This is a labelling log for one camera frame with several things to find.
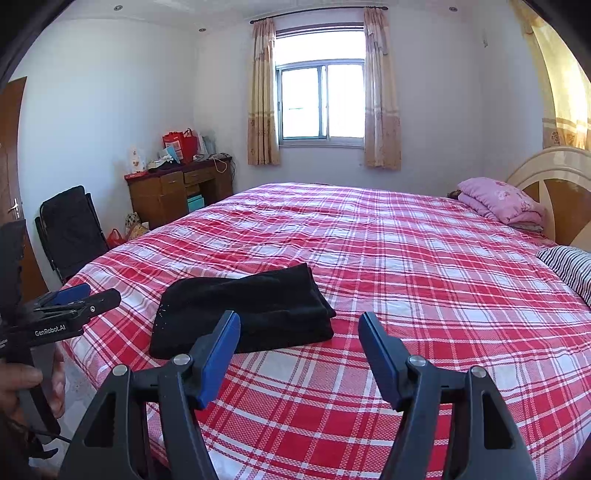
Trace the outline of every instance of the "white wall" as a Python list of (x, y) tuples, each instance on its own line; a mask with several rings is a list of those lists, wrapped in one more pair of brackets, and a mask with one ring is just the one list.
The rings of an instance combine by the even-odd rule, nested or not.
[[(482, 89), (471, 23), (403, 7), (388, 15), (402, 123), (398, 172), (366, 168), (362, 150), (326, 147), (282, 148), (278, 167), (247, 165), (252, 26), (199, 37), (196, 124), (215, 133), (218, 151), (234, 156), (235, 190), (302, 181), (442, 195), (482, 174)], [(276, 28), (362, 20), (361, 10), (332, 10), (282, 17)]]
[(34, 226), (39, 206), (81, 184), (105, 234), (123, 233), (132, 211), (123, 179), (128, 149), (136, 145), (155, 156), (163, 134), (193, 125), (194, 37), (128, 20), (59, 21), (13, 78), (23, 76), (21, 196), (41, 272), (56, 288)]
[(542, 150), (542, 97), (530, 49), (507, 0), (479, 0), (473, 13), (484, 102), (483, 173), (506, 180)]

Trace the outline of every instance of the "blue gripper pad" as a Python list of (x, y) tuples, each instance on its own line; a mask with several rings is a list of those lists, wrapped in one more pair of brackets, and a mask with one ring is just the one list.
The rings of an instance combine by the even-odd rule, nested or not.
[(90, 296), (90, 285), (88, 283), (81, 283), (75, 287), (60, 290), (46, 306), (68, 305), (73, 301), (84, 300), (88, 296)]
[(397, 410), (402, 395), (398, 390), (399, 372), (395, 361), (397, 355), (393, 358), (391, 354), (395, 353), (395, 351), (392, 351), (392, 347), (397, 348), (399, 346), (393, 345), (392, 342), (396, 340), (400, 342), (403, 349), (403, 352), (401, 352), (402, 359), (408, 356), (404, 344), (400, 339), (388, 336), (378, 318), (371, 312), (365, 312), (359, 318), (358, 335), (382, 398)]
[(237, 313), (226, 310), (213, 332), (202, 339), (205, 341), (196, 342), (190, 352), (194, 359), (193, 376), (198, 379), (199, 385), (194, 396), (199, 410), (207, 407), (219, 393), (240, 339), (240, 317)]

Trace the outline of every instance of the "wooden desk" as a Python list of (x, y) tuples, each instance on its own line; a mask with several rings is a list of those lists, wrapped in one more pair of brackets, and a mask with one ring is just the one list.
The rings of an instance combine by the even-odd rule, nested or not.
[[(233, 195), (232, 159), (225, 162), (223, 173), (213, 160), (204, 160), (127, 180), (134, 212), (154, 229), (187, 215), (188, 197), (202, 195), (207, 206)], [(217, 167), (224, 165), (218, 161)]]

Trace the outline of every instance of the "red plaid bedsheet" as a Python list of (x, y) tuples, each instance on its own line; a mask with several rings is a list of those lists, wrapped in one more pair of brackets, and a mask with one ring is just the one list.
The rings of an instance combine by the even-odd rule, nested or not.
[[(551, 242), (461, 203), (401, 193), (273, 184), (239, 193), (119, 247), (72, 284), (117, 288), (67, 353), (94, 386), (147, 355), (162, 292), (199, 275), (240, 277), (307, 262), (337, 316), (331, 341), (234, 355), (198, 414), (220, 480), (377, 478), (401, 415), (380, 398), (357, 337), (376, 312), (391, 335), (442, 368), (483, 365), (540, 479), (565, 470), (591, 430), (591, 312), (535, 253)], [(442, 406), (429, 478), (441, 475)], [(163, 455), (157, 408), (153, 449)]]

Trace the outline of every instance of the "teal box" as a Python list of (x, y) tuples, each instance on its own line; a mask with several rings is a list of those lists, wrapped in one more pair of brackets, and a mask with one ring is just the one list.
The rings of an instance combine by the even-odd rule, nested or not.
[(197, 195), (196, 197), (187, 199), (187, 204), (189, 205), (189, 212), (194, 212), (205, 207), (205, 200), (203, 200), (201, 195)]

